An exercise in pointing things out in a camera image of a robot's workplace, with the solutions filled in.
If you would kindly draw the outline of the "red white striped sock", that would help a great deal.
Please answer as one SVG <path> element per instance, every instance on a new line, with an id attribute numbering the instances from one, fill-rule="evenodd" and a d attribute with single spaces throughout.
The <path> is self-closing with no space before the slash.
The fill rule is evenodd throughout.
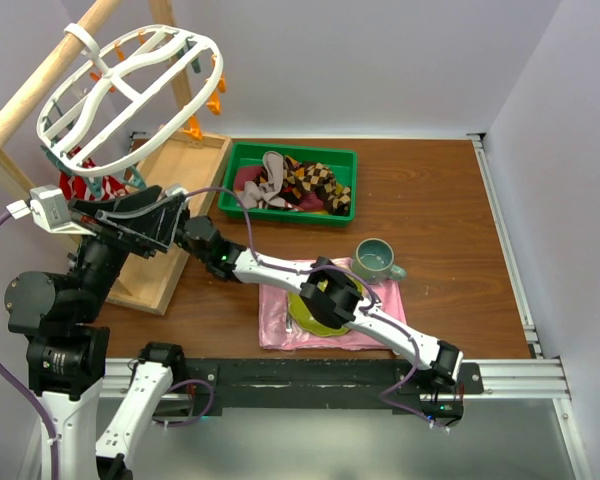
<path id="1" fill-rule="evenodd" d="M 102 193 L 102 199 L 109 200 L 126 196 L 128 190 L 126 189 L 126 186 L 119 182 L 115 177 L 105 176 L 102 178 Z"/>

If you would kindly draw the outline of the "purple yellow striped sock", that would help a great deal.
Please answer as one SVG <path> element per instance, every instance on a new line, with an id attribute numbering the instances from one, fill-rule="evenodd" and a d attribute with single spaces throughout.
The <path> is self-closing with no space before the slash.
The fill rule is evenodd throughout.
<path id="1" fill-rule="evenodd" d="M 237 170 L 233 180 L 233 190 L 243 191 L 247 183 L 258 185 L 258 178 L 262 172 L 260 165 L 244 166 Z"/>

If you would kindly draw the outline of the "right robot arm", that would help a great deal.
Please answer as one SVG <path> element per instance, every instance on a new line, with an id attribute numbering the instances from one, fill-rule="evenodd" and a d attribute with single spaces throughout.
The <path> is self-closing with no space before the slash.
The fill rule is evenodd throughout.
<path id="1" fill-rule="evenodd" d="M 302 264 L 262 255 L 251 244 L 243 246 L 224 238 L 207 216 L 183 221 L 174 241 L 219 280 L 265 285 L 298 295 L 318 323 L 330 329 L 346 327 L 376 340 L 421 371 L 436 392 L 449 392 L 461 380 L 463 353 L 456 346 L 384 312 L 373 291 L 366 295 L 358 291 L 361 278 L 325 257 Z"/>

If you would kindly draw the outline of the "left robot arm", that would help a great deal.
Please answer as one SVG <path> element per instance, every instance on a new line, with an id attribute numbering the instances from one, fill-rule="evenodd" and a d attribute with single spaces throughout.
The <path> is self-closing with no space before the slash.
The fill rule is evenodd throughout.
<path id="1" fill-rule="evenodd" d="M 161 397 L 185 385 L 182 347 L 148 343 L 113 421 L 96 433 L 110 331 L 93 323 L 129 256 L 168 250 L 189 217 L 187 202 L 179 186 L 107 201 L 67 201 L 60 188 L 42 186 L 9 206 L 49 233 L 80 238 L 66 273 L 22 273 L 4 295 L 9 331 L 28 341 L 28 389 L 44 410 L 42 439 L 51 451 L 42 456 L 42 477 L 132 478 L 134 452 Z"/>

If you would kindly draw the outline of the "brown white striped sock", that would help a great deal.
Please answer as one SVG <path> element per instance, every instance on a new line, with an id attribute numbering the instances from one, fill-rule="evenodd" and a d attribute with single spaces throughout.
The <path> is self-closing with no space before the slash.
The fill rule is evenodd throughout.
<path id="1" fill-rule="evenodd" d="M 285 206 L 285 201 L 279 197 L 278 193 L 279 191 L 272 183 L 256 184 L 253 181 L 247 181 L 237 196 L 247 209 L 273 209 Z"/>
<path id="2" fill-rule="evenodd" d="M 279 195 L 284 183 L 284 157 L 275 151 L 264 154 L 261 173 L 256 177 L 258 189 L 264 200 L 270 201 Z"/>

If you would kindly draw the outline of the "brown argyle sock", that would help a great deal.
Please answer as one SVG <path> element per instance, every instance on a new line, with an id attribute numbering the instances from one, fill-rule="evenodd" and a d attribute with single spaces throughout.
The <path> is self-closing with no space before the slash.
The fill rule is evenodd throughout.
<path id="1" fill-rule="evenodd" d="M 305 178 L 305 165 L 285 155 L 283 157 L 283 183 L 281 195 L 293 204 L 299 204 L 307 193 L 303 186 Z"/>
<path id="2" fill-rule="evenodd" d="M 302 194 L 315 194 L 331 215 L 346 216 L 352 204 L 351 188 L 342 186 L 333 171 L 322 163 L 306 163 L 296 172 L 296 187 Z"/>

